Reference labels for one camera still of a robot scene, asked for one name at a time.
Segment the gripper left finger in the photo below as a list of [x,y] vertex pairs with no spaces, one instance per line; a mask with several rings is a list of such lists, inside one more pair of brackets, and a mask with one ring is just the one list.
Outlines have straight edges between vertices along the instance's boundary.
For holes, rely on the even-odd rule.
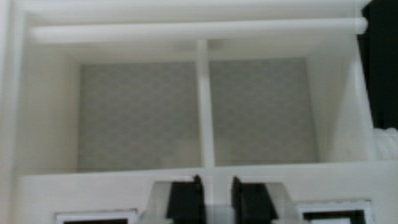
[[206,224],[204,186],[198,176],[190,181],[154,183],[140,224]]

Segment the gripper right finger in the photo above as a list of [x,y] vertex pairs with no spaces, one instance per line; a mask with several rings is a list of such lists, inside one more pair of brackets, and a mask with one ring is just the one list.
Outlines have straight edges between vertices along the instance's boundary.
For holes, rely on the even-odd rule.
[[266,186],[232,178],[230,205],[234,224],[271,224],[278,218]]

